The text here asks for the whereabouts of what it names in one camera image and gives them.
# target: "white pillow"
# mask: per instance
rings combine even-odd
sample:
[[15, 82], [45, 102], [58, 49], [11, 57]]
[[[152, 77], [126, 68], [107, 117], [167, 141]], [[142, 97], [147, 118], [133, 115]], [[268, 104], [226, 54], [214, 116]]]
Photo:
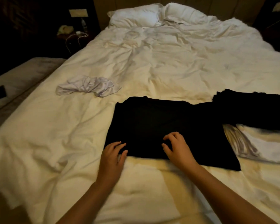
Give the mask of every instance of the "white pillow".
[[207, 16], [192, 7], [177, 3], [168, 3], [163, 7], [162, 16], [164, 20], [192, 25], [205, 24], [217, 20], [215, 16]]
[[161, 26], [163, 22], [160, 19], [162, 8], [162, 4], [151, 4], [108, 12], [109, 25], [122, 28]]

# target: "bed sheet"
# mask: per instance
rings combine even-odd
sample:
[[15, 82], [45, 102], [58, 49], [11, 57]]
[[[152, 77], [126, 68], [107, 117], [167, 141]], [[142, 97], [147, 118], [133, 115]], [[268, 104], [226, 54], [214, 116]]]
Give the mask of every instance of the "bed sheet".
[[[56, 86], [76, 75], [106, 77], [122, 89], [105, 98], [57, 96]], [[280, 53], [241, 21], [106, 28], [1, 126], [0, 192], [11, 207], [24, 205], [33, 223], [55, 223], [95, 181], [116, 102], [148, 96], [198, 104], [225, 88], [280, 94]], [[205, 168], [280, 223], [280, 165], [240, 163], [241, 172]], [[219, 223], [168, 161], [128, 157], [95, 223], [189, 220]]]

